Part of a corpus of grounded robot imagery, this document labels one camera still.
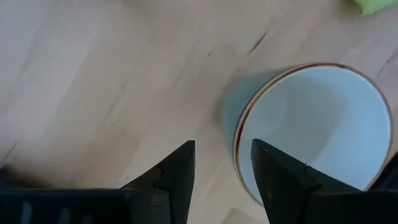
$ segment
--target white cup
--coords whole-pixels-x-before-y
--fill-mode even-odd
[[[226,95],[221,122],[235,171],[260,204],[253,139],[367,190],[387,162],[393,136],[391,110],[380,89],[361,72],[336,63],[248,77]]]

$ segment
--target wooden floor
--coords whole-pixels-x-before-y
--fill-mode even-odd
[[[0,0],[0,157],[56,187],[119,187],[194,139],[188,222],[267,223],[235,176],[220,101],[241,77],[312,61],[362,70],[398,120],[398,6]]]

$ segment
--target wood grain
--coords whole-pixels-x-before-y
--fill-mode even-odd
[[[189,223],[267,223],[226,151],[225,89],[340,62],[398,119],[397,21],[397,6],[363,17],[345,0],[1,0],[0,156],[55,187],[119,187],[194,139]]]

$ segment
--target cup rim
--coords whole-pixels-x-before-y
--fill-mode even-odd
[[[238,125],[235,129],[235,133],[234,133],[234,139],[233,139],[233,164],[234,164],[234,169],[235,169],[235,173],[238,176],[239,182],[240,184],[243,186],[243,188],[245,189],[245,191],[251,196],[251,198],[256,201],[259,205],[264,206],[262,204],[262,202],[258,201],[258,199],[253,195],[253,193],[249,190],[249,188],[247,187],[246,183],[243,180],[243,176],[241,173],[241,169],[239,166],[239,144],[240,144],[240,140],[241,140],[241,135],[243,132],[243,127],[244,124],[247,120],[247,118],[249,117],[252,109],[254,108],[254,105],[277,83],[279,83],[281,80],[301,71],[301,70],[306,70],[309,68],[315,68],[315,67],[335,67],[335,68],[342,68],[342,69],[347,69],[359,76],[361,76],[362,78],[364,78],[366,81],[368,81],[373,88],[380,94],[380,96],[383,99],[384,105],[387,109],[388,112],[388,117],[389,117],[389,121],[390,121],[390,141],[389,141],[389,146],[387,149],[387,153],[386,153],[386,157],[384,158],[384,161],[382,163],[381,168],[379,169],[379,171],[377,172],[377,174],[374,176],[373,180],[370,181],[370,183],[368,184],[368,186],[366,187],[366,190],[369,190],[369,188],[372,186],[372,184],[377,180],[377,178],[380,176],[381,172],[383,171],[383,169],[385,168],[385,166],[388,163],[388,157],[389,157],[389,153],[391,152],[392,149],[392,142],[393,142],[393,138],[394,138],[394,124],[393,124],[393,120],[392,120],[392,111],[391,111],[391,107],[387,101],[386,96],[384,95],[384,93],[381,91],[381,89],[376,85],[376,83],[371,80],[367,75],[365,75],[363,72],[350,67],[348,65],[343,65],[340,63],[333,63],[333,62],[312,62],[312,63],[305,63],[305,64],[301,64],[301,65],[297,65],[294,66],[292,68],[288,68],[286,71],[280,72],[279,74],[277,74],[276,76],[272,77],[267,83],[265,83],[254,95],[253,97],[249,100],[249,102],[247,103],[247,105],[244,107],[244,110],[242,112],[242,114],[239,117],[239,121],[238,121]]]

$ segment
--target green object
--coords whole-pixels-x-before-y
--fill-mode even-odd
[[[397,3],[398,0],[354,0],[356,3],[361,6],[363,15],[370,15],[377,10],[384,9],[387,6],[390,6],[394,3]]]

